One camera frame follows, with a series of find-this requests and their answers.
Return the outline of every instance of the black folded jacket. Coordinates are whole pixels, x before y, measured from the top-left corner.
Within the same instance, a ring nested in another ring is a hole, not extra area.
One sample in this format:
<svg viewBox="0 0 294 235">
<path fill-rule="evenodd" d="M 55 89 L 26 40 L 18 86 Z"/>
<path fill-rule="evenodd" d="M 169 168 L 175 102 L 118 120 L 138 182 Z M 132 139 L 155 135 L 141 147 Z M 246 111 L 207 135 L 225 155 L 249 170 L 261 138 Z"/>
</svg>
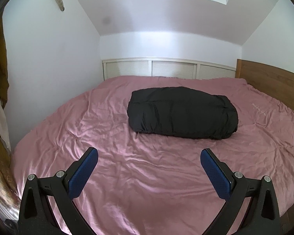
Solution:
<svg viewBox="0 0 294 235">
<path fill-rule="evenodd" d="M 237 131 L 238 115 L 226 96 L 186 87 L 132 92 L 127 109 L 135 132 L 200 139 L 225 139 Z"/>
</svg>

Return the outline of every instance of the white wall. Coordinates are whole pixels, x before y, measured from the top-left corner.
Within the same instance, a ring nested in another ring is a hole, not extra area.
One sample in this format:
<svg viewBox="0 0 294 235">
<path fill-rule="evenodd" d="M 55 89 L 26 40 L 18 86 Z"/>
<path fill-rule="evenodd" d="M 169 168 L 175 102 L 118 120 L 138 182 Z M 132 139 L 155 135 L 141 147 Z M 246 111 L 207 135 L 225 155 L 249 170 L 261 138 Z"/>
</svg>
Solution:
<svg viewBox="0 0 294 235">
<path fill-rule="evenodd" d="M 201 35 L 174 32 L 130 32 L 100 38 L 102 60 L 164 57 L 213 62 L 236 67 L 241 46 Z"/>
<path fill-rule="evenodd" d="M 3 14 L 11 145 L 60 105 L 103 81 L 99 34 L 77 0 L 10 0 Z"/>
<path fill-rule="evenodd" d="M 242 59 L 294 72 L 294 5 L 279 0 L 242 48 Z"/>
</svg>

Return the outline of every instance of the wooden headboard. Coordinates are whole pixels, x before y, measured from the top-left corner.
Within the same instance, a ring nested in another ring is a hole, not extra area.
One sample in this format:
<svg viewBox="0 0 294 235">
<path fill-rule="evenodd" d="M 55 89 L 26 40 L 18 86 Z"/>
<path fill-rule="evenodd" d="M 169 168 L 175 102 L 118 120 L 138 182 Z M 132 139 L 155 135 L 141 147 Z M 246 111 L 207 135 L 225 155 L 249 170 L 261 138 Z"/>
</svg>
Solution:
<svg viewBox="0 0 294 235">
<path fill-rule="evenodd" d="M 294 73 L 258 62 L 237 59 L 236 78 L 294 110 Z"/>
</svg>

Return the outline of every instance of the silver screw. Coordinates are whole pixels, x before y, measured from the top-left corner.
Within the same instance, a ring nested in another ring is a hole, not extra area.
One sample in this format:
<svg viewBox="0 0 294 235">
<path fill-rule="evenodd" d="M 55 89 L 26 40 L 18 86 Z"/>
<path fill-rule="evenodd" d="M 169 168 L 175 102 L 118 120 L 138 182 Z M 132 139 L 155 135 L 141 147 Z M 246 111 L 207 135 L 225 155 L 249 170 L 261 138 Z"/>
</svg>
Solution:
<svg viewBox="0 0 294 235">
<path fill-rule="evenodd" d="M 241 179 L 243 177 L 243 174 L 237 171 L 234 173 L 234 176 L 236 176 L 238 179 Z"/>
<path fill-rule="evenodd" d="M 265 176 L 264 177 L 264 180 L 267 181 L 267 182 L 270 182 L 271 181 L 271 178 L 269 176 Z"/>
<path fill-rule="evenodd" d="M 33 180 L 35 178 L 35 175 L 34 174 L 30 174 L 29 176 L 28 176 L 28 180 Z"/>
<path fill-rule="evenodd" d="M 57 172 L 57 177 L 58 178 L 62 178 L 63 175 L 64 175 L 64 171 L 63 170 L 60 170 L 60 171 Z"/>
</svg>

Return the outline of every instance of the bed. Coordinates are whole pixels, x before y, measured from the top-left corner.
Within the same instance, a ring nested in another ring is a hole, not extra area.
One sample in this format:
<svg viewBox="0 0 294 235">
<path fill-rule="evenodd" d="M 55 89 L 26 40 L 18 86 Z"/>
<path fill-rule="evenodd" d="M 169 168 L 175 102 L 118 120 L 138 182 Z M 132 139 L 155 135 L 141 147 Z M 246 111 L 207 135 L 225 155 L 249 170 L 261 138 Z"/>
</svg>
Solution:
<svg viewBox="0 0 294 235">
<path fill-rule="evenodd" d="M 126 114 L 131 92 L 164 86 L 226 95 L 238 111 L 238 131 L 220 141 L 136 134 Z M 90 146 L 98 149 L 99 162 L 74 202 L 97 234 L 202 234 L 224 204 L 200 165 L 206 147 L 246 177 L 271 176 L 282 216 L 294 204 L 294 74 L 238 60 L 235 79 L 105 80 L 61 106 L 19 142 L 11 165 L 19 194 L 29 174 L 46 177 L 66 170 Z"/>
</svg>

